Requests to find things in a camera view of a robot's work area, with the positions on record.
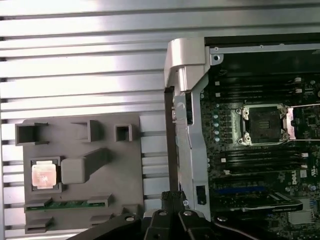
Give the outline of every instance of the metal ribbed surface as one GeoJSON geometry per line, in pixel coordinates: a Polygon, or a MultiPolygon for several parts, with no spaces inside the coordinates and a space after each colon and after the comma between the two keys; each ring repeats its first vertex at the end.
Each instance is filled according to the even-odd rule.
{"type": "MultiPolygon", "coordinates": [[[[320,32],[319,13],[319,0],[0,0],[0,58],[6,60],[0,62],[0,226],[6,226],[6,238],[26,237],[15,123],[139,112],[145,204],[158,208],[157,195],[169,188],[163,95],[168,41],[320,32]]],[[[64,240],[77,232],[37,237],[64,240]]]]}

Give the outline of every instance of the black component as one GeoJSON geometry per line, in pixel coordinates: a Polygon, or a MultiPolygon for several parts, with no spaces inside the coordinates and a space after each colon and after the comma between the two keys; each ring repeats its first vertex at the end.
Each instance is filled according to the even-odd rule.
{"type": "Polygon", "coordinates": [[[317,124],[317,120],[315,116],[310,116],[307,118],[309,126],[315,126],[317,124]]]}
{"type": "Polygon", "coordinates": [[[121,142],[132,142],[134,139],[133,136],[133,127],[131,124],[128,125],[117,125],[115,126],[115,141],[121,142]]]}
{"type": "Polygon", "coordinates": [[[294,147],[226,151],[223,156],[226,163],[221,171],[229,170],[229,175],[301,170],[306,162],[294,147]]]}
{"type": "Polygon", "coordinates": [[[184,230],[184,239],[205,239],[217,240],[210,223],[204,218],[200,217],[195,211],[179,212],[178,217],[182,223],[184,230]]]}
{"type": "Polygon", "coordinates": [[[162,209],[169,213],[178,213],[185,209],[183,200],[185,198],[183,191],[164,191],[161,194],[162,209]]]}
{"type": "Polygon", "coordinates": [[[114,217],[105,223],[89,228],[69,240],[128,240],[139,238],[141,219],[133,214],[114,217]]]}
{"type": "Polygon", "coordinates": [[[49,141],[41,137],[41,128],[48,126],[48,123],[21,123],[15,125],[15,145],[33,146],[48,144],[49,141]]]}
{"type": "Polygon", "coordinates": [[[85,122],[73,122],[73,124],[79,125],[81,128],[78,129],[78,140],[81,143],[91,143],[103,138],[104,132],[98,121],[88,120],[85,122]]]}
{"type": "Polygon", "coordinates": [[[248,224],[246,221],[239,220],[231,215],[217,214],[212,222],[218,229],[227,230],[227,234],[236,234],[238,237],[245,237],[244,239],[286,240],[284,237],[279,237],[273,232],[268,232],[257,225],[248,224]]]}
{"type": "Polygon", "coordinates": [[[185,94],[185,108],[186,108],[186,121],[188,125],[192,125],[194,123],[194,116],[192,110],[192,96],[191,92],[187,92],[185,94]]]}
{"type": "Polygon", "coordinates": [[[250,108],[248,132],[253,144],[279,142],[281,119],[277,107],[250,108]]]}
{"type": "Polygon", "coordinates": [[[268,34],[251,36],[210,36],[204,38],[206,46],[211,47],[240,47],[282,44],[319,43],[319,33],[268,34]]]}
{"type": "Polygon", "coordinates": [[[144,240],[169,240],[173,213],[158,210],[153,213],[151,223],[146,230],[144,240]]]}
{"type": "Polygon", "coordinates": [[[108,163],[108,150],[99,148],[61,163],[61,181],[65,185],[84,184],[90,176],[108,163]]]}
{"type": "Polygon", "coordinates": [[[174,107],[173,99],[174,88],[166,88],[164,91],[165,107],[165,131],[167,142],[167,158],[169,168],[169,184],[171,191],[178,191],[178,161],[176,147],[176,126],[173,120],[172,108],[174,107]]]}
{"type": "Polygon", "coordinates": [[[277,221],[277,220],[272,221],[272,222],[271,222],[271,227],[272,227],[272,228],[277,228],[277,227],[279,227],[279,221],[277,221]]]}
{"type": "Polygon", "coordinates": [[[184,194],[182,192],[164,192],[163,207],[141,220],[134,214],[125,214],[112,218],[98,217],[97,220],[110,219],[94,226],[70,240],[283,240],[277,235],[256,226],[261,221],[248,221],[225,214],[216,215],[213,224],[207,221],[199,211],[179,209],[181,203],[175,201],[184,194]]]}
{"type": "Polygon", "coordinates": [[[207,204],[207,196],[206,196],[206,186],[196,186],[196,198],[197,203],[200,205],[207,204]]]}
{"type": "Polygon", "coordinates": [[[295,99],[300,93],[301,82],[295,81],[295,75],[273,76],[239,76],[226,77],[215,85],[214,69],[209,71],[209,87],[215,93],[212,97],[219,103],[237,102],[268,102],[270,100],[281,103],[288,99],[295,99]]]}
{"type": "Polygon", "coordinates": [[[41,218],[41,219],[33,219],[29,221],[25,227],[26,234],[43,234],[45,233],[50,226],[53,224],[53,218],[41,218]]]}
{"type": "Polygon", "coordinates": [[[299,200],[263,186],[218,189],[211,195],[210,203],[215,212],[273,214],[303,209],[303,204],[299,200]]]}

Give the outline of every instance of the circuit board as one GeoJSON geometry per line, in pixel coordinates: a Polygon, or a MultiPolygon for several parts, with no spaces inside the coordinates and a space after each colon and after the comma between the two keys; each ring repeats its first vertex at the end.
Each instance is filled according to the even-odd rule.
{"type": "Polygon", "coordinates": [[[77,209],[77,208],[96,208],[104,207],[106,204],[103,202],[88,203],[87,201],[60,201],[60,202],[48,202],[44,206],[31,206],[26,207],[26,211],[48,211],[56,209],[77,209]]]}
{"type": "Polygon", "coordinates": [[[320,74],[228,76],[200,95],[210,209],[291,240],[320,238],[320,74]]]}

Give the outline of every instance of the cpu socket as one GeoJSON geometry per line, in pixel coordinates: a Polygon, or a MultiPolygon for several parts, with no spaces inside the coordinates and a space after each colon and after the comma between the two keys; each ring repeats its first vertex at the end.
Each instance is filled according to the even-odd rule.
{"type": "Polygon", "coordinates": [[[238,143],[245,146],[278,145],[289,140],[288,107],[283,104],[244,105],[235,111],[241,115],[238,143]]]}

